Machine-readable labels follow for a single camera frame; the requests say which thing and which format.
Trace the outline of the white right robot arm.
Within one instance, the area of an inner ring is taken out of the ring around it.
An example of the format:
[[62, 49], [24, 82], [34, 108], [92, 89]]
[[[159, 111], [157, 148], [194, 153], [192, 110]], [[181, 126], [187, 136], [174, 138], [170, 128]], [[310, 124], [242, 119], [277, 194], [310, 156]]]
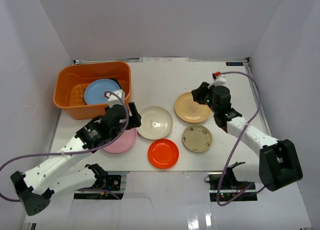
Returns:
[[250, 125], [232, 107], [227, 87], [203, 82], [191, 94], [196, 103], [210, 108], [219, 128], [236, 137], [258, 156], [258, 163], [242, 161], [226, 165], [220, 179], [225, 180], [229, 188], [236, 190], [244, 182], [251, 182], [263, 184], [274, 192], [303, 178], [294, 143], [288, 139], [278, 140]]

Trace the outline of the cream round plate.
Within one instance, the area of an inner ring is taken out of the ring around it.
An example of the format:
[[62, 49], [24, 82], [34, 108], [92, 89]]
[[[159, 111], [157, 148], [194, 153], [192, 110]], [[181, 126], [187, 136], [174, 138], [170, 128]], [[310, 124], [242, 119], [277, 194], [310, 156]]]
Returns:
[[140, 136], [147, 140], [159, 140], [169, 135], [173, 129], [172, 115], [163, 107], [149, 106], [142, 110]]

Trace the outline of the yellow round plate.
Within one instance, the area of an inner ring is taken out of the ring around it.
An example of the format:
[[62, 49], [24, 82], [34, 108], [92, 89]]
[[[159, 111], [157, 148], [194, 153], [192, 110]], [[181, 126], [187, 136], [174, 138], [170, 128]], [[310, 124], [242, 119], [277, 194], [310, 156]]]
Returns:
[[191, 92], [185, 92], [176, 99], [174, 110], [179, 118], [188, 123], [201, 123], [211, 115], [210, 108], [195, 102]]

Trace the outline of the blue round plate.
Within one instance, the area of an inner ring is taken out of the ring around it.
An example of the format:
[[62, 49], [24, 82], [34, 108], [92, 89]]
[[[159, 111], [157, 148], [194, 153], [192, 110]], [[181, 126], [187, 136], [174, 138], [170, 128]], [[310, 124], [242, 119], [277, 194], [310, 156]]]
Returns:
[[108, 97], [105, 92], [120, 90], [120, 85], [112, 79], [99, 79], [91, 84], [84, 91], [84, 101], [87, 105], [106, 104]]

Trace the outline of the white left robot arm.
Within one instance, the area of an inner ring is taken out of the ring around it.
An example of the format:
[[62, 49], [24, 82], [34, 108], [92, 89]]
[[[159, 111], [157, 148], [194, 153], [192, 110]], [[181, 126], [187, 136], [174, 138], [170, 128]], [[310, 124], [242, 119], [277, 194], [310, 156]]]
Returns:
[[125, 108], [121, 103], [106, 107], [105, 115], [94, 117], [58, 152], [38, 166], [14, 172], [10, 179], [28, 216], [42, 212], [53, 196], [80, 189], [103, 189], [111, 179], [97, 163], [66, 175], [78, 162], [114, 142], [126, 130], [141, 126], [141, 115], [134, 102]]

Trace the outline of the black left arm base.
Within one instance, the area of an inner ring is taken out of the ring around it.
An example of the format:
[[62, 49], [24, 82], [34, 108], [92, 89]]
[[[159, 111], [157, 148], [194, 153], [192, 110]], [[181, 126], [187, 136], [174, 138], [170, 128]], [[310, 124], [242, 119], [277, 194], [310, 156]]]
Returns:
[[98, 179], [93, 186], [84, 189], [119, 191], [121, 189], [122, 176], [118, 174], [108, 175], [106, 178]]

